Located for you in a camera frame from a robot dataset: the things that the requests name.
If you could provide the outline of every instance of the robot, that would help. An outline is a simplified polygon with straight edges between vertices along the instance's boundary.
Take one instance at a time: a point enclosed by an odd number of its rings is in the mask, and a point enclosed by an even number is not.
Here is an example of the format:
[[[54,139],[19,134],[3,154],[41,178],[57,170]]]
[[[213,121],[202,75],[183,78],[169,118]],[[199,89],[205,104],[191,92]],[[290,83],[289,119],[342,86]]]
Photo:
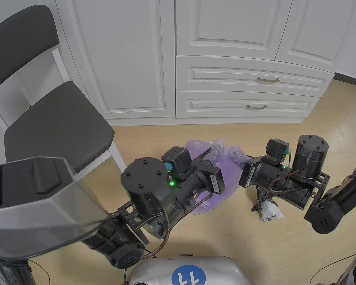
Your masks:
[[[286,167],[282,162],[291,157],[289,144],[270,140],[265,156],[247,162],[239,184],[256,185],[255,210],[259,202],[272,197],[304,209],[314,197],[304,218],[315,231],[329,233],[356,206],[356,169],[324,194],[330,179],[322,172],[327,150],[322,138],[303,135],[293,167]],[[227,257],[155,258],[181,219],[214,193],[224,191],[221,170],[206,160],[209,151],[192,160],[186,148],[175,146],[161,160],[136,159],[121,175],[130,201],[113,213],[100,205],[63,158],[35,157],[1,164],[0,273],[5,282],[35,285],[29,258],[82,241],[118,269],[142,261],[129,281],[125,279],[129,285],[253,285],[239,264]],[[208,196],[196,203],[201,193]],[[142,228],[163,239],[146,255],[149,242]],[[351,278],[356,284],[356,259],[337,284],[350,284]]]

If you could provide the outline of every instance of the blue connector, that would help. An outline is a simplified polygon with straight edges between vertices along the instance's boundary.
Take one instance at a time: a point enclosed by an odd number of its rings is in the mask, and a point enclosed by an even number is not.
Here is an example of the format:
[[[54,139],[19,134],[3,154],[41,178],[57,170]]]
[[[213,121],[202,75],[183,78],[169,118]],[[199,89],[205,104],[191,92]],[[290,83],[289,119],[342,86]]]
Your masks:
[[[165,163],[167,172],[170,172],[171,170],[173,170],[173,165],[171,163]]]

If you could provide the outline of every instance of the chair backrest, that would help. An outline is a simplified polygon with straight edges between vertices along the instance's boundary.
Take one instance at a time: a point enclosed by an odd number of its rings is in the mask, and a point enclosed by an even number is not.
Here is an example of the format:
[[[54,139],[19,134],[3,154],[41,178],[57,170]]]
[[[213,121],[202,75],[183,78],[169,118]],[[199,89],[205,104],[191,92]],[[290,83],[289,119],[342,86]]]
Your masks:
[[[59,43],[45,5],[23,9],[0,23],[0,84],[42,52]]]

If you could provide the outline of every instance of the floor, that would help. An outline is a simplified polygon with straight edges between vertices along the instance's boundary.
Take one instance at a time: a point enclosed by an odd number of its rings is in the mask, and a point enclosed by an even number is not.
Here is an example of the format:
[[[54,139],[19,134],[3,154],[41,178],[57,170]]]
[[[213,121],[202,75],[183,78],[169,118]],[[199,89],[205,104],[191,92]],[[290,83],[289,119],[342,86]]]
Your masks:
[[[329,188],[339,185],[356,167],[356,86],[332,81],[324,96],[301,124],[232,124],[116,127],[115,143],[128,165],[140,157],[157,157],[173,145],[190,139],[212,141],[225,138],[247,154],[264,155],[266,143],[280,138],[296,147],[298,137],[323,137],[329,151],[323,171],[331,175]],[[115,211],[128,201],[119,182],[119,171],[107,160],[85,181],[103,206]],[[316,233],[303,219],[304,212],[276,199],[285,218],[265,223],[251,212],[255,187],[239,188],[211,212],[188,216],[172,230],[161,257],[180,254],[223,255],[236,259],[256,285],[307,285],[323,266],[356,253],[356,208],[335,231]],[[150,236],[149,249],[160,241]],[[122,284],[123,270],[110,266],[104,256],[76,243],[35,259],[50,274],[52,285]],[[314,278],[312,284],[336,282],[349,265],[345,260]],[[46,274],[32,265],[37,285],[48,284]]]

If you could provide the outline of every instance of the drawer handle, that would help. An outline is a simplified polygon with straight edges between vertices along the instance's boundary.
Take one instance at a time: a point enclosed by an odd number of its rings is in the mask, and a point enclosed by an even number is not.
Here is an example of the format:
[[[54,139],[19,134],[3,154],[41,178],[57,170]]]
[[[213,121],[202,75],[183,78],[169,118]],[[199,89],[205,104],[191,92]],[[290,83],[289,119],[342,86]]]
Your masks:
[[[257,77],[258,81],[265,82],[265,83],[279,83],[279,79],[276,80],[269,80],[269,79],[262,79],[260,76]]]
[[[247,108],[251,109],[251,110],[262,110],[262,109],[266,109],[268,106],[264,105],[263,107],[252,107],[249,104],[247,104]]]

